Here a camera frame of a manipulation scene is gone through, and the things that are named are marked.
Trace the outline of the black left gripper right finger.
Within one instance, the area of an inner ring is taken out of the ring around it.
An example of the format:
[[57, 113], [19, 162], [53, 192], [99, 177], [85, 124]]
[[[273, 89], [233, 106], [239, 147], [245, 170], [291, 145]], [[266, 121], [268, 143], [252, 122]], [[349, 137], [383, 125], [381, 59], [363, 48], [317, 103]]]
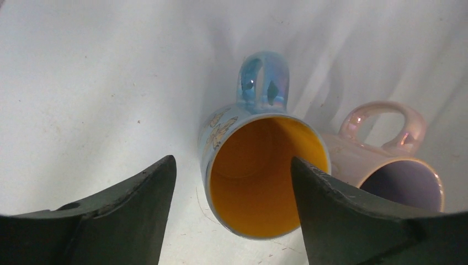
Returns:
[[466, 264], [467, 212], [395, 203], [294, 157], [291, 179], [309, 264]]

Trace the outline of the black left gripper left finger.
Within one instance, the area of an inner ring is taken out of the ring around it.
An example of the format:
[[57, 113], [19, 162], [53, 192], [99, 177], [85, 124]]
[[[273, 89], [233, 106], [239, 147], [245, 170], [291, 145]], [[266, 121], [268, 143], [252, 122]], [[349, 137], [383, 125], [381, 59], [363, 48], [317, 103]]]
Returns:
[[157, 264], [176, 175], [168, 155], [56, 210], [1, 216], [1, 263]]

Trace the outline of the iridescent pale pink mug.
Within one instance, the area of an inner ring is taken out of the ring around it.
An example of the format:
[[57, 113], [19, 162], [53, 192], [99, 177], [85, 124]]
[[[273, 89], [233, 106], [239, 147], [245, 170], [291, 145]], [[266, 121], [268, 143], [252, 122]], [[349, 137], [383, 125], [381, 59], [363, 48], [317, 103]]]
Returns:
[[[358, 139], [363, 122], [383, 113], [400, 113], [400, 132], [382, 146]], [[392, 101], [374, 101], [352, 110], [338, 134], [322, 133], [331, 159], [331, 175], [384, 199], [415, 208], [442, 212], [445, 195], [434, 168], [414, 157], [426, 134], [427, 124], [413, 108]]]

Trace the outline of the blue butterfly mug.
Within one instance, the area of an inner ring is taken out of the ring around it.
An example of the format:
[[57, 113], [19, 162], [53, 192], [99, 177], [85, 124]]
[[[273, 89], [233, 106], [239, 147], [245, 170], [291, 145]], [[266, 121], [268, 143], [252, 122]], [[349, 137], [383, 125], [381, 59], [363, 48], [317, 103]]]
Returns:
[[290, 172], [294, 157], [331, 172], [319, 133], [287, 113], [289, 80], [279, 53], [247, 57], [238, 74], [236, 102], [212, 113], [199, 134], [209, 207], [238, 236], [272, 239], [300, 226]]

